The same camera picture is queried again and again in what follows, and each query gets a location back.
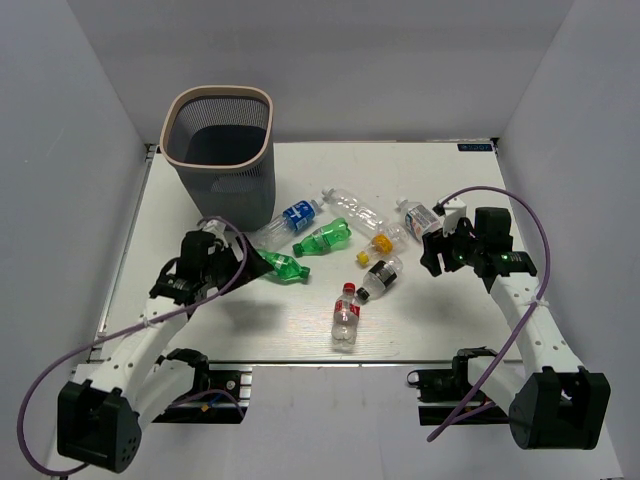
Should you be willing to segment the red cap clear bottle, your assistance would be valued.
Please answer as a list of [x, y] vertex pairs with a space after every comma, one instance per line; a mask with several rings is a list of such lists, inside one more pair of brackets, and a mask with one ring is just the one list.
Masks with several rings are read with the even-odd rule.
[[334, 303], [331, 339], [334, 349], [341, 352], [351, 352], [357, 339], [360, 304], [355, 293], [356, 286], [351, 282], [345, 283]]

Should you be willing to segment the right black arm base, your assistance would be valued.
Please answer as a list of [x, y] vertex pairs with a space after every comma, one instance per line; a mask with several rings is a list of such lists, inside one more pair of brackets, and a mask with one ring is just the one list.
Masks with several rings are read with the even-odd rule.
[[[443, 369], [419, 369], [407, 374], [410, 388], [417, 389], [418, 415], [421, 426], [437, 426], [464, 398], [472, 384], [467, 380], [467, 364], [470, 359], [495, 357], [497, 353], [486, 347], [458, 350], [451, 366]], [[470, 405], [464, 407], [459, 415], [484, 407], [490, 399], [482, 391], [475, 394]], [[477, 415], [467, 418], [456, 425], [506, 425], [508, 417], [500, 407], [494, 406]]]

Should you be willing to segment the green plastic bottle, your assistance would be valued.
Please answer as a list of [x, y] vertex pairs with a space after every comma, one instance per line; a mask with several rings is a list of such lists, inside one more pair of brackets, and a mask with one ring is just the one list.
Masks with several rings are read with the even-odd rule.
[[340, 217], [321, 226], [292, 245], [296, 257], [324, 255], [337, 246], [343, 246], [351, 237], [348, 222]]

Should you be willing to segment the large clear plastic bottle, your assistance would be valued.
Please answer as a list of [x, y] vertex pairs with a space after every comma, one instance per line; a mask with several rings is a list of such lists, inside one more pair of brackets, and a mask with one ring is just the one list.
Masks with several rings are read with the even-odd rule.
[[348, 190], [324, 188], [322, 197], [333, 214], [344, 218], [351, 228], [367, 238], [372, 238], [390, 222], [386, 216]]

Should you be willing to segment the black label black cap bottle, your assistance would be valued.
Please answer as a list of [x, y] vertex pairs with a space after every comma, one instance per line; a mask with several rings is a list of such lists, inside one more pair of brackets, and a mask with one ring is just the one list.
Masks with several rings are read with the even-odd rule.
[[356, 297], [361, 303], [380, 298], [401, 275], [403, 262], [397, 256], [377, 261], [364, 275]]

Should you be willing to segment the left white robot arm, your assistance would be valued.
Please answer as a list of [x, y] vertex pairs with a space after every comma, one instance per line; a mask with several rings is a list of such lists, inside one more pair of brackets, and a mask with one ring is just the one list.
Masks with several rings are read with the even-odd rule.
[[60, 455], [121, 473], [132, 463], [143, 430], [181, 398], [208, 395], [208, 358], [168, 345], [198, 306], [272, 272], [248, 242], [233, 247], [213, 233], [188, 232], [180, 254], [169, 260], [149, 292], [136, 331], [81, 383], [68, 382], [58, 396]]

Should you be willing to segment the white label clear bottle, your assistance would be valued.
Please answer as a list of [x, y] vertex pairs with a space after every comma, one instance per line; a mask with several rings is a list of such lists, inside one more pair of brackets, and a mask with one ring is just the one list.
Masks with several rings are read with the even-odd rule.
[[396, 205], [406, 229], [417, 241], [420, 241], [425, 234], [433, 233], [441, 228], [441, 222], [436, 214], [421, 202], [398, 198]]

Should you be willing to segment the yellow cap small bottle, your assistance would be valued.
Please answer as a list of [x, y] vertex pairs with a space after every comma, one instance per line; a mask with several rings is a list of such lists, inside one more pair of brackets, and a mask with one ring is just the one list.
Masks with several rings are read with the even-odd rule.
[[361, 266], [397, 255], [406, 249], [408, 235], [405, 228], [399, 223], [382, 225], [367, 245], [356, 254], [356, 261]]

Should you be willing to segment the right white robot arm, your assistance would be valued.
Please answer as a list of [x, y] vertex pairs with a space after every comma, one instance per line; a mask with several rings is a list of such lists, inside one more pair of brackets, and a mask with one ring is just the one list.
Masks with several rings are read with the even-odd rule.
[[473, 270], [516, 334], [524, 370], [504, 363], [491, 369], [498, 354], [487, 347], [461, 349], [450, 370], [421, 380], [424, 400], [483, 395], [506, 414], [511, 435], [522, 449], [594, 449], [610, 384], [604, 374], [586, 369], [550, 308], [537, 298], [537, 269], [528, 253], [513, 248], [509, 211], [480, 207], [473, 219], [463, 206], [435, 211], [442, 226], [423, 236], [421, 264], [434, 276], [465, 266]]

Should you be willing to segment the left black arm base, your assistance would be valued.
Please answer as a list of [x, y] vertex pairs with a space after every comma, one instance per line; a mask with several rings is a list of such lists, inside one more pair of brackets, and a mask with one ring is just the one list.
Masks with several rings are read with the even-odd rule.
[[241, 424], [250, 403], [252, 370], [249, 365], [211, 363], [201, 385], [179, 397], [154, 423]]

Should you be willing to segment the blue label plastic bottle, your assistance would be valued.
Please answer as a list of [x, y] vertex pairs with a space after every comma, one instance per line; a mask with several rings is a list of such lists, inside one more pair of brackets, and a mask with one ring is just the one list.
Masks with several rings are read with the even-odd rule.
[[276, 251], [284, 247], [299, 232], [311, 225], [323, 206], [324, 200], [319, 197], [293, 204], [254, 232], [250, 236], [251, 244], [256, 249], [267, 251]]

